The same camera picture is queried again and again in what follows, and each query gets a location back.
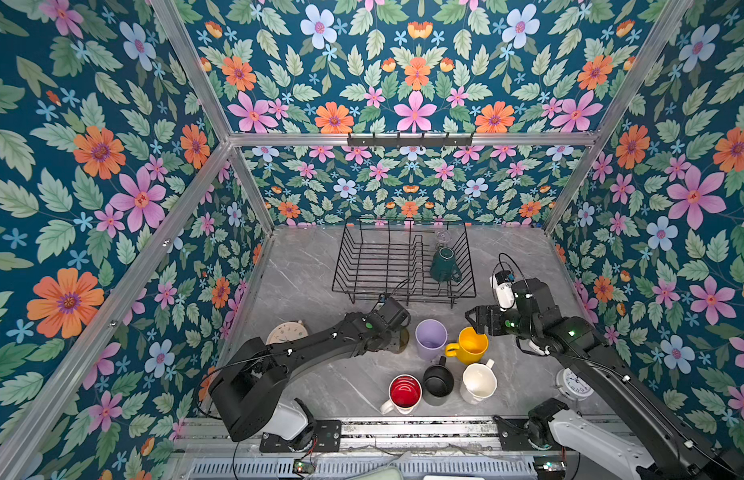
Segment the yellow mug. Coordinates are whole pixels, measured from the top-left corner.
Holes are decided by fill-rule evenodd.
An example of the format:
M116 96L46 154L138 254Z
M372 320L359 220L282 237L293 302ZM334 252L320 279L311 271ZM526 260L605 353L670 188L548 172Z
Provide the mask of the yellow mug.
M464 328L455 343L445 348L447 358L456 358L464 365L471 365L482 360L489 349L489 337L479 334L473 327Z

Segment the lilac plastic cup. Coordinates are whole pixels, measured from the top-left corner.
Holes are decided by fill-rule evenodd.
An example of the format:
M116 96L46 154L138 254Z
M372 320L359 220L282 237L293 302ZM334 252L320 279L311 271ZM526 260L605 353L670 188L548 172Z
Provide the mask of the lilac plastic cup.
M448 342L446 326L436 319L425 319L415 329L418 355L431 362L445 353Z

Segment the dark green mug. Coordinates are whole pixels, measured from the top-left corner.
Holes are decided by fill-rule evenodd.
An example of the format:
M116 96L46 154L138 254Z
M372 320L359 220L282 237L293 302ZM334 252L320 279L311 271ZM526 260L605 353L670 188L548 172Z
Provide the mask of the dark green mug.
M457 263L456 253L452 248L441 247L434 254L430 276L439 283L459 283L462 281L463 274Z

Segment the olive glass cup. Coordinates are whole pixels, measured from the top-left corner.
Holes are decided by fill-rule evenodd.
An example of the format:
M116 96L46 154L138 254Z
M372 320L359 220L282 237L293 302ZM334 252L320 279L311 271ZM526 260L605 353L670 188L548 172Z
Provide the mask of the olive glass cup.
M402 328L392 334L389 350L394 354L402 354L410 342L410 334L407 328Z

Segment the black wire dish rack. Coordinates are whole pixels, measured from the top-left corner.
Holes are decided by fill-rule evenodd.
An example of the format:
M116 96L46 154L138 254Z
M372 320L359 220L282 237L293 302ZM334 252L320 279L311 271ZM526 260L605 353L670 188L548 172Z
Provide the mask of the black wire dish rack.
M430 267L436 248L435 232L451 233L452 248L463 278L439 283ZM455 306L477 297L468 227L462 222L361 217L343 227L332 279L332 290L351 302L392 295L400 302L433 302Z

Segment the clear plastic cup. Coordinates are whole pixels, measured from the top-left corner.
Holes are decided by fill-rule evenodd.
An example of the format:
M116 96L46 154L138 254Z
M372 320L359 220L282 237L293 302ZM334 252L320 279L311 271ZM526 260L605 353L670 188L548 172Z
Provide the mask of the clear plastic cup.
M452 245L452 236L448 230L438 229L435 232L436 248L438 250L442 248L450 248Z

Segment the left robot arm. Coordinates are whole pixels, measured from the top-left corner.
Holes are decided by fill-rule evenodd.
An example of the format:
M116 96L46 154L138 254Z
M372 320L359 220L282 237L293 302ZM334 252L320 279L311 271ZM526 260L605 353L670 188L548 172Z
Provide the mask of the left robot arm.
M258 433L277 436L303 449L313 440L317 422L305 402L281 401L290 381L337 359L390 351L411 322L409 311L383 296L367 313L351 312L332 327L281 343L256 337L215 372L208 393L234 442Z

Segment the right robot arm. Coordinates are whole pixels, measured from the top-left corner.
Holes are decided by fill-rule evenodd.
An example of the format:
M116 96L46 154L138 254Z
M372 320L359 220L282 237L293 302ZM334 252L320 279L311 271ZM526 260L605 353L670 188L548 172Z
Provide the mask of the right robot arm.
M565 316L537 278L504 283L496 302L468 310L479 334L512 336L525 354L552 357L590 386L632 430L637 442L591 424L550 399L529 414L531 443L573 449L621 479L743 479L744 456L717 450L630 371L592 324Z

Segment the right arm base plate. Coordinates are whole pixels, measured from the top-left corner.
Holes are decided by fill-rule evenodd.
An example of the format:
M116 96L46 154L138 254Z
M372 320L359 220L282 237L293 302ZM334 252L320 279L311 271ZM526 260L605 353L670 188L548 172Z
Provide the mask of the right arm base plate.
M506 451L552 451L561 449L546 423L533 418L508 419L493 415L499 441Z

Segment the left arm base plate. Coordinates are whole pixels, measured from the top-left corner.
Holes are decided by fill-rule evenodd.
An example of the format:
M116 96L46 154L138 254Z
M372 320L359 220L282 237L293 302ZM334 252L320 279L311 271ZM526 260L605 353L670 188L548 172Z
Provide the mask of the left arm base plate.
M340 420L313 420L293 439L275 434L261 437L261 453L335 453L340 450L343 423Z

